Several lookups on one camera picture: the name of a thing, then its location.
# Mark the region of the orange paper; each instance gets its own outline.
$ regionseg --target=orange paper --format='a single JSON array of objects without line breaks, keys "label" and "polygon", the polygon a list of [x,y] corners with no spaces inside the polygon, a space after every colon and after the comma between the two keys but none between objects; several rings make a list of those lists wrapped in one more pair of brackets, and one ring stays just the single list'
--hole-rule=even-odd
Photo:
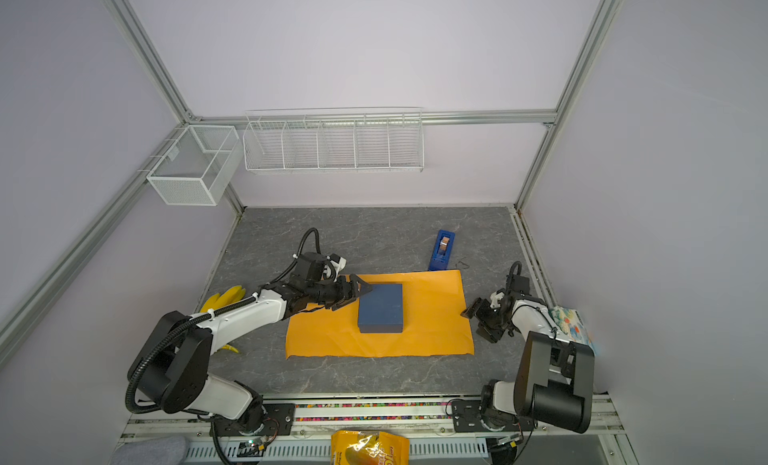
[{"label": "orange paper", "polygon": [[360,278],[371,284],[402,283],[402,333],[361,334],[355,301],[337,311],[321,310],[291,317],[286,358],[475,354],[469,320],[460,315],[466,304],[459,270]]}]

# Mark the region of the yellow snack bag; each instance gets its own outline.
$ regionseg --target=yellow snack bag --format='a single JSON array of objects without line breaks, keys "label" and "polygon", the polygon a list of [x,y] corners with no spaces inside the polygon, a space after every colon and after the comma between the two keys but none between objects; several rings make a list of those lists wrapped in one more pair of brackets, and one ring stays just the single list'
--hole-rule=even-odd
[{"label": "yellow snack bag", "polygon": [[331,437],[331,465],[408,465],[407,438],[387,432],[338,431]]}]

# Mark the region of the blue box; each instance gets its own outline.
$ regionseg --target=blue box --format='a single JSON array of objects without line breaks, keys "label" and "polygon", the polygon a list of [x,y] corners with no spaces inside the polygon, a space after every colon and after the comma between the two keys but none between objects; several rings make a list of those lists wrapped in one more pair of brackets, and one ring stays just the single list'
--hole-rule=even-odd
[{"label": "blue box", "polygon": [[363,334],[402,333],[402,283],[375,284],[360,297],[357,327]]},{"label": "blue box", "polygon": [[[440,241],[443,237],[448,237],[448,247],[446,250],[440,250]],[[451,250],[453,249],[453,242],[456,240],[456,234],[449,232],[448,230],[441,230],[437,232],[437,240],[435,240],[435,249],[432,250],[432,260],[429,262],[429,268],[427,271],[446,270],[448,268],[448,261],[451,259]]]}]

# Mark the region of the white mesh basket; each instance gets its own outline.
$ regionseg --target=white mesh basket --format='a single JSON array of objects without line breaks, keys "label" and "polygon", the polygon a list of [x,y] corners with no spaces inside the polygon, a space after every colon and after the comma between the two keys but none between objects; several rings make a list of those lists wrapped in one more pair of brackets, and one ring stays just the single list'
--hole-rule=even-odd
[{"label": "white mesh basket", "polygon": [[168,205],[215,206],[242,159],[235,127],[188,125],[147,180]]},{"label": "white mesh basket", "polygon": [[243,132],[250,172],[417,170],[424,168],[419,113],[360,118],[249,120]]}]

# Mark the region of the white wall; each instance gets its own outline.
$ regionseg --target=white wall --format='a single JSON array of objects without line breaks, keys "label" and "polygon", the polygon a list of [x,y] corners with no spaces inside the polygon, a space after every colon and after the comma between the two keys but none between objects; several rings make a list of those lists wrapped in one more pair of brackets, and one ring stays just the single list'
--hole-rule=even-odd
[{"label": "white wall", "polygon": [[627,0],[524,214],[640,463],[764,463],[768,0]]},{"label": "white wall", "polygon": [[422,172],[255,175],[233,179],[246,206],[513,203],[546,129],[541,124],[425,126]]},{"label": "white wall", "polygon": [[147,187],[0,371],[4,463],[103,465],[125,428],[126,374],[164,313],[192,313],[233,220]]},{"label": "white wall", "polygon": [[175,125],[100,0],[0,0],[0,317]]},{"label": "white wall", "polygon": [[599,0],[130,0],[191,109],[554,108]]}]

